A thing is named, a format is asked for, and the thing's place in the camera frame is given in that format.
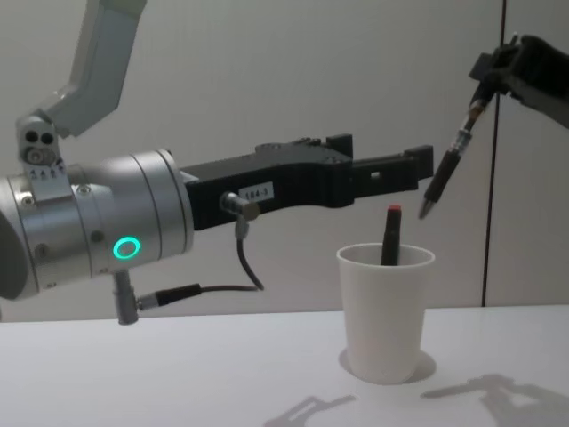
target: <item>cup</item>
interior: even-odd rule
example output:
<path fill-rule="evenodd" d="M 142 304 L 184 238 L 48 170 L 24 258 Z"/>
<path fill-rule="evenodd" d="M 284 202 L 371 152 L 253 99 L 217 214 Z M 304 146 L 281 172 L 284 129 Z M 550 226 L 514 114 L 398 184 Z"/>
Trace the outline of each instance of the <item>cup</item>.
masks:
<path fill-rule="evenodd" d="M 435 255 L 401 245 L 397 266 L 381 265 L 381 243 L 338 251 L 352 373 L 376 384 L 400 384 L 414 373 Z"/>

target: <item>black pen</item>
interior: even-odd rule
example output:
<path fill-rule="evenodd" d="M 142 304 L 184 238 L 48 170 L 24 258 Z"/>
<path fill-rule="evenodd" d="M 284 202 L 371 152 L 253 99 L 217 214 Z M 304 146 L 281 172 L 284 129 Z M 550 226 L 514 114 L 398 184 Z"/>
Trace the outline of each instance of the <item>black pen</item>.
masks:
<path fill-rule="evenodd" d="M 391 205 L 385 221 L 383 246 L 381 248 L 381 265 L 399 264 L 399 232 L 401 230 L 401 206 Z"/>
<path fill-rule="evenodd" d="M 421 210 L 419 211 L 420 219 L 425 218 L 429 214 L 431 209 L 435 206 L 435 203 L 438 202 L 443 195 L 446 184 L 453 176 L 454 169 L 456 169 L 456 166 L 462 159 L 462 155 L 469 146 L 470 140 L 472 139 L 472 128 L 474 127 L 474 124 L 480 116 L 482 116 L 482 113 L 486 110 L 486 107 L 492 100 L 495 93 L 496 88 L 493 85 L 485 83 L 478 85 L 478 88 L 472 97 L 472 101 L 470 102 L 469 112 L 462 122 L 461 128 L 457 132 L 451 148 L 445 152 L 445 156 L 437 168 L 433 181 L 430 182 L 430 185 L 425 192 L 425 198 L 423 199 Z"/>

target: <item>white table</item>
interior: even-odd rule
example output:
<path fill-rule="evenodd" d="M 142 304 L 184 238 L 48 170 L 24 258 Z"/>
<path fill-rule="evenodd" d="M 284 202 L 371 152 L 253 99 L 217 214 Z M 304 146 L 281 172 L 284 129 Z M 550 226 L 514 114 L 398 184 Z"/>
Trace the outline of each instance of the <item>white table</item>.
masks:
<path fill-rule="evenodd" d="M 0 425 L 566 427 L 568 330 L 569 307 L 429 310 L 436 372 L 380 387 L 341 366 L 339 312 L 0 325 Z"/>

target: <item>label sticker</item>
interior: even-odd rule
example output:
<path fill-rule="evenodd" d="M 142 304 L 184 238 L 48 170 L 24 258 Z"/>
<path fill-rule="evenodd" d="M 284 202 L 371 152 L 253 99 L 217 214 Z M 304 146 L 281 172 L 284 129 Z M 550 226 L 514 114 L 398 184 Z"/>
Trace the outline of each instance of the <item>label sticker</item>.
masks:
<path fill-rule="evenodd" d="M 239 190 L 239 197 L 249 200 L 250 202 L 262 202 L 275 198 L 275 190 L 273 182 L 264 182 L 259 185 L 253 185 Z"/>

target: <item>black marker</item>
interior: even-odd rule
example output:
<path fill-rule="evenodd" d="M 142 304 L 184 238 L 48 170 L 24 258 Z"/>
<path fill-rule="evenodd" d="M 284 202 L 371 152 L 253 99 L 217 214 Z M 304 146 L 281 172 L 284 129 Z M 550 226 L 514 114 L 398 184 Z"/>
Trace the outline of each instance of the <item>black marker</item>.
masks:
<path fill-rule="evenodd" d="M 399 231 L 401 230 L 401 206 L 391 205 L 383 233 L 381 265 L 399 264 Z"/>

